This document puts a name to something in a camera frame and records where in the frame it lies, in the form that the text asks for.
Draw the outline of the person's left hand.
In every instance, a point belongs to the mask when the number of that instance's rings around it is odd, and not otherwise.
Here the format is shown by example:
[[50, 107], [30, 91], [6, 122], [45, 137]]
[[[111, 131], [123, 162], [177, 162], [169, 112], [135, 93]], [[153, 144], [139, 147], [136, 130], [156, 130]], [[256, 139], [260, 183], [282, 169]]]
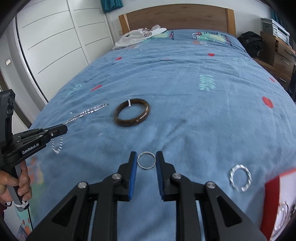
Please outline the person's left hand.
[[1, 204], [6, 204], [13, 200], [7, 186], [18, 186], [18, 195], [23, 197], [23, 201], [28, 201], [32, 198], [31, 180], [28, 174], [26, 161], [20, 163], [20, 168], [21, 174], [18, 178], [1, 170]]

